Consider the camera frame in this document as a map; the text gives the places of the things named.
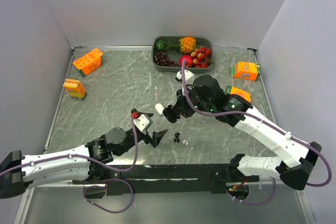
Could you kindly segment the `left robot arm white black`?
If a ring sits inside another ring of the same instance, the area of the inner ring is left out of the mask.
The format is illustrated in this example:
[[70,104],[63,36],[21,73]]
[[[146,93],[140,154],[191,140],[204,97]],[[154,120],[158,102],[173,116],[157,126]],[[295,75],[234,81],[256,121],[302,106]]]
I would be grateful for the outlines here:
[[134,109],[131,129],[115,127],[87,144],[66,151],[41,155],[23,155],[20,150],[10,152],[1,162],[1,198],[13,198],[31,188],[67,180],[98,183],[115,156],[131,148],[137,150],[140,141],[158,146],[167,130],[149,134],[151,117],[151,113]]

